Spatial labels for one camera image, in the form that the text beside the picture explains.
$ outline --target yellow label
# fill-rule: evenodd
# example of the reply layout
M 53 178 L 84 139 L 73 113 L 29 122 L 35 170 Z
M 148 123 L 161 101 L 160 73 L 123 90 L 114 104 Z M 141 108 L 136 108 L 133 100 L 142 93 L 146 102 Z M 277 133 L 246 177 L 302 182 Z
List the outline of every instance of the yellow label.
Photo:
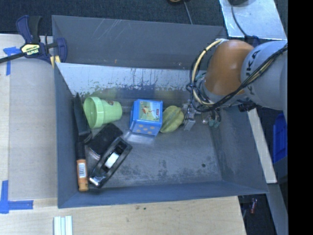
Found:
M 39 52 L 39 48 L 40 46 L 39 45 L 32 45 L 32 44 L 29 44 L 29 45 L 25 45 L 21 48 L 21 51 L 23 53 L 26 53 L 27 55 L 32 55 L 32 54 L 35 54 L 35 53 L 38 53 Z

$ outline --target green cup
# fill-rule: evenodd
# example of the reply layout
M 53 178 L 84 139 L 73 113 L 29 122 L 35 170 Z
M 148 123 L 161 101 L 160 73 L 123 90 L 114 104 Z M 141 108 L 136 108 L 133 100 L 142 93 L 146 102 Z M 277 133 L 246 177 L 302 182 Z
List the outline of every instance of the green cup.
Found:
M 122 106 L 119 102 L 103 100 L 96 96 L 87 97 L 83 108 L 91 129 L 100 128 L 103 124 L 122 117 Z

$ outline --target black floor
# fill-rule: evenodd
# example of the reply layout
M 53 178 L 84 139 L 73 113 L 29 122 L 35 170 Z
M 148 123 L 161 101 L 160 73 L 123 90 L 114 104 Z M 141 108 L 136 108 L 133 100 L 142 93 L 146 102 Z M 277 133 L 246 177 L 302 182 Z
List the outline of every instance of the black floor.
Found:
M 274 0 L 288 35 L 288 0 Z M 51 15 L 97 17 L 139 21 L 224 26 L 218 0 L 0 0 L 0 33 L 17 33 L 16 20 L 23 15 L 42 16 L 40 35 L 52 35 Z M 268 147 L 272 153 L 273 125 L 279 111 L 258 110 Z M 288 183 L 281 185 L 288 207 Z M 257 199 L 255 214 L 250 214 L 252 198 Z M 265 195 L 239 196 L 243 206 L 247 235 L 275 235 L 275 227 Z

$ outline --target gray bin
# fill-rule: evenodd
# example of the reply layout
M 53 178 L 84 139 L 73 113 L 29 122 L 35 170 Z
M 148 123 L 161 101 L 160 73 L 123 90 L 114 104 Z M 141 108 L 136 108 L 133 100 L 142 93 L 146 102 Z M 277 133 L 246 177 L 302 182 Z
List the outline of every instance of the gray bin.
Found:
M 247 113 L 236 107 L 222 110 L 217 129 L 203 125 L 201 116 L 196 115 L 190 131 L 179 128 L 153 137 L 129 130 L 130 107 L 137 98 L 162 100 L 164 109 L 188 100 L 189 69 L 208 44 L 225 38 L 222 27 L 64 16 L 52 19 L 54 38 L 64 37 L 68 44 L 67 62 L 57 64 L 54 72 L 59 208 L 268 191 Z M 78 191 L 76 178 L 77 134 L 71 105 L 76 93 L 82 99 L 96 95 L 121 102 L 123 117 L 114 124 L 133 147 L 109 181 L 88 192 Z

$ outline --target black cable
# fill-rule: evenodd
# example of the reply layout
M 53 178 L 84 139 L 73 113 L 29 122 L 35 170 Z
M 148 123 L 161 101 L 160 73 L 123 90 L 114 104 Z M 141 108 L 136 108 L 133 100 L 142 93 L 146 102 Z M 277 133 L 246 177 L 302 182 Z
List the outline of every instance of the black cable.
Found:
M 187 7 L 187 4 L 186 4 L 185 0 L 184 0 L 184 5 L 185 5 L 186 11 L 187 11 L 187 15 L 188 15 L 188 18 L 189 18 L 190 24 L 193 24 L 193 23 L 192 23 L 192 20 L 191 20 L 190 13 L 189 13 L 189 10 L 188 10 L 188 7 Z
M 245 36 L 245 38 L 246 37 L 251 37 L 251 36 L 249 36 L 248 34 L 246 34 L 246 32 L 242 29 L 242 27 L 240 26 L 240 24 L 238 23 L 238 21 L 237 21 L 237 18 L 236 18 L 236 16 L 235 16 L 235 12 L 234 12 L 234 0 L 231 0 L 231 3 L 230 3 L 230 5 L 231 5 L 231 14 L 232 14 L 232 16 L 233 16 L 233 18 L 234 18 L 234 21 L 235 21 L 235 23 L 236 23 L 236 25 L 237 25 L 237 27 L 240 29 L 240 31 L 243 33 L 243 35 Z

